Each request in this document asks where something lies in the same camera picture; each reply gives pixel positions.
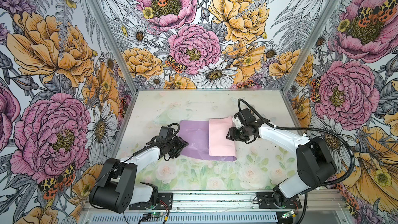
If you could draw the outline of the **purple wrapping paper sheet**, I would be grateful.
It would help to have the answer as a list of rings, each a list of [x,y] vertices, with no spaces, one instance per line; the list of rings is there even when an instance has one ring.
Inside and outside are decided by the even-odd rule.
[[[227,139],[232,117],[208,121],[182,120],[179,137],[188,143],[183,156],[209,161],[236,161],[235,142]]]

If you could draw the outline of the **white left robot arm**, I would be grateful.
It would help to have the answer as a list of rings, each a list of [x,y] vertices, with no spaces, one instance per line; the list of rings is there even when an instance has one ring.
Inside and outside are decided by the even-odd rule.
[[[89,194],[89,203],[98,209],[123,213],[131,205],[153,209],[164,204],[158,187],[136,182],[137,174],[160,159],[176,159],[188,143],[178,136],[180,125],[162,126],[144,148],[124,159],[109,158]]]

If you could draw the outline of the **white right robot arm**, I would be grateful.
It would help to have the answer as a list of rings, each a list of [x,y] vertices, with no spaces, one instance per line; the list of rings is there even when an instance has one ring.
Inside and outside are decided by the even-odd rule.
[[[246,144],[256,139],[268,140],[295,154],[296,172],[273,189],[273,202],[278,207],[298,194],[318,188],[337,172],[337,165],[321,138],[298,135],[267,119],[257,119],[247,108],[234,115],[233,123],[234,127],[227,133],[228,140]]]

